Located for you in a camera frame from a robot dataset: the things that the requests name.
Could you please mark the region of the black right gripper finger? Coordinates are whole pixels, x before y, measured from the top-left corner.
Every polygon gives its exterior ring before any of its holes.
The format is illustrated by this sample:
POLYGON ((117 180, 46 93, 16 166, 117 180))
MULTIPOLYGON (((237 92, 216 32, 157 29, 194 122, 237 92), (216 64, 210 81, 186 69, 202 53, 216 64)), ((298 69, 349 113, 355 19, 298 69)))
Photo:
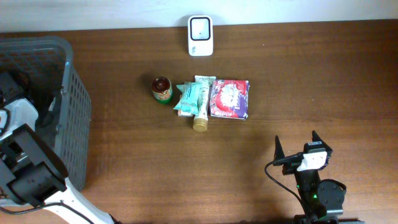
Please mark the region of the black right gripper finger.
POLYGON ((322 146, 325 149, 330 149, 330 146, 317 134, 315 130, 312 131, 312 141, 313 142, 321 142, 322 146))
POLYGON ((275 151, 274 151, 274 159, 272 161, 273 166, 280 166, 285 159, 285 154, 280 143, 280 139, 278 136, 275 136, 275 151))

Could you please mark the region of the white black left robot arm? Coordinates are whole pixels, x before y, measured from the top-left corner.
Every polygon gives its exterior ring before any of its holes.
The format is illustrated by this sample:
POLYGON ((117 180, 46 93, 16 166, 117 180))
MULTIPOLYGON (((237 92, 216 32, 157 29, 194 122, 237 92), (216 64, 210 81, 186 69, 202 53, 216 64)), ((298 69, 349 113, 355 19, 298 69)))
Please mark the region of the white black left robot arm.
POLYGON ((37 134, 54 121, 56 97, 28 74, 1 72, 1 191, 27 213, 48 210, 67 223, 117 223, 72 185, 62 160, 37 134))

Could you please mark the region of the orange tissue pack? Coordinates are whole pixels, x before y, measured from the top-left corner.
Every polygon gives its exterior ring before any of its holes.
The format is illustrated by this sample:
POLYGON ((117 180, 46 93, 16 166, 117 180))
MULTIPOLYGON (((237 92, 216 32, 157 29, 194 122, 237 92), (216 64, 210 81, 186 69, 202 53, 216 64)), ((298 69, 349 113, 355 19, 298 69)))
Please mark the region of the orange tissue pack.
POLYGON ((178 115, 178 116, 183 116, 183 117, 193 117, 193 114, 192 114, 192 113, 184 112, 184 111, 182 111, 182 110, 178 110, 178 111, 177 111, 177 115, 178 115))

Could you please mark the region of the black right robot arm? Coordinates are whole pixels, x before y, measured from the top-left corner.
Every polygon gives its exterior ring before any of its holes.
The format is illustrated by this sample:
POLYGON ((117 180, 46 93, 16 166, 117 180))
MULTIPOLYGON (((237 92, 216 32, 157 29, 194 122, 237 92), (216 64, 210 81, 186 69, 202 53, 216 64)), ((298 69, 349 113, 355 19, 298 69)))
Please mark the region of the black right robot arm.
POLYGON ((340 219, 347 188, 333 179, 322 180, 319 172, 327 165, 332 148, 312 131, 312 141, 304 144, 303 151, 286 156, 280 139, 275 137, 274 159, 264 172, 277 185, 291 193, 299 201, 304 214, 295 215, 294 223, 362 223, 358 219, 340 219), (283 175, 294 175, 297 193, 273 178, 267 171, 269 166, 281 166, 283 175))

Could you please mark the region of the cream tube gold cap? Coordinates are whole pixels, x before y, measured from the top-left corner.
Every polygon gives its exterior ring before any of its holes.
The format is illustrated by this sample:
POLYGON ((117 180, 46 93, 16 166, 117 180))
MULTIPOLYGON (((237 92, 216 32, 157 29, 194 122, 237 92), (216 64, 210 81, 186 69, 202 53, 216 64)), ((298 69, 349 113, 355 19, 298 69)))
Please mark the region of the cream tube gold cap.
POLYGON ((211 87, 216 77, 195 75, 195 81, 201 83, 198 98, 198 114, 193 119, 193 129, 204 132, 208 129, 208 107, 211 87))

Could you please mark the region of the brown lid sauce jar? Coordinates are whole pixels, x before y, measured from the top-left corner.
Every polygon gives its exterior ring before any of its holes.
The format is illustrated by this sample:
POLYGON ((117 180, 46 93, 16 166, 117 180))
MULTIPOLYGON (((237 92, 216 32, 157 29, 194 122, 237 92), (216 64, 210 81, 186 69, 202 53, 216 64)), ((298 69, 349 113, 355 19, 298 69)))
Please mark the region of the brown lid sauce jar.
POLYGON ((169 103, 173 98, 172 83, 168 78, 157 77, 152 81, 152 93, 154 98, 162 104, 169 103))

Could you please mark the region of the mint green wipes pack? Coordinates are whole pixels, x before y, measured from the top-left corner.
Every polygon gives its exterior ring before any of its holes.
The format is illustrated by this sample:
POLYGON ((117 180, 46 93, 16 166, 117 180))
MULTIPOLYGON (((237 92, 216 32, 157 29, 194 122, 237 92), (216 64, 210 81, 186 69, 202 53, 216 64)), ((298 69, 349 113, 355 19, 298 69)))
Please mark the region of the mint green wipes pack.
POLYGON ((181 99, 174 106, 175 110, 198 115, 198 98, 200 95, 201 83, 199 82, 185 82, 177 85, 177 89, 182 92, 181 99))

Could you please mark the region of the red purple pad package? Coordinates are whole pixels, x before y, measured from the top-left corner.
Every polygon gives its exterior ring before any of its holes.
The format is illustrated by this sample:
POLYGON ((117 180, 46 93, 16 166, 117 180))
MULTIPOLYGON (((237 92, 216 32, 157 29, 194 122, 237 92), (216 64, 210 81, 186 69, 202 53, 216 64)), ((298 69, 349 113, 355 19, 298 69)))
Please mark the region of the red purple pad package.
POLYGON ((211 116, 247 119, 249 88, 248 80, 215 80, 210 96, 211 116))

